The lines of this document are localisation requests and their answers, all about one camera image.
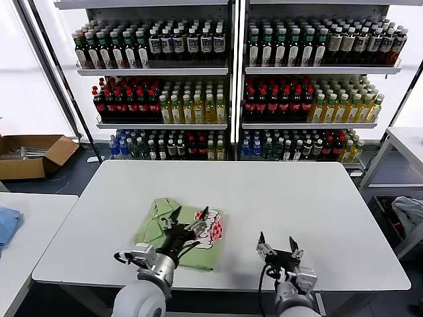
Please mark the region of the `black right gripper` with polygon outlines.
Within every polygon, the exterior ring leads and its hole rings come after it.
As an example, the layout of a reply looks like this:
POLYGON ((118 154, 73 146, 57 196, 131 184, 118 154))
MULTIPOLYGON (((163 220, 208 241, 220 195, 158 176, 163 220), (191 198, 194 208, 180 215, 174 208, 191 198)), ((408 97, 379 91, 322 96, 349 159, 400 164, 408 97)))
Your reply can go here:
POLYGON ((267 275, 282 275, 280 272, 294 273, 299 267, 303 257, 303 250, 298 246, 298 243, 290 236, 289 244, 291 252, 274 250, 266 241, 263 232, 260 233, 256 251, 258 255, 264 259, 266 263, 265 274, 267 275))

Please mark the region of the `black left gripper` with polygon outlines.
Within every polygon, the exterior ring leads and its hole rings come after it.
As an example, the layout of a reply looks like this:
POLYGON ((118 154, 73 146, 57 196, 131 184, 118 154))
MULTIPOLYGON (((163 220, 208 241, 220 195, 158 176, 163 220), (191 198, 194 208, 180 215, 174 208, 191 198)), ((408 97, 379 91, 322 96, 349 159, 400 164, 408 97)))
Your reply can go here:
POLYGON ((207 227, 206 216, 209 207, 200 213, 198 219, 193 223, 182 227, 178 222, 181 206, 177 207, 168 217, 161 217, 163 230, 165 233, 165 241, 161 245, 161 254, 168 256, 172 261, 179 261, 179 254, 186 242, 195 240, 196 234, 202 234, 207 227))

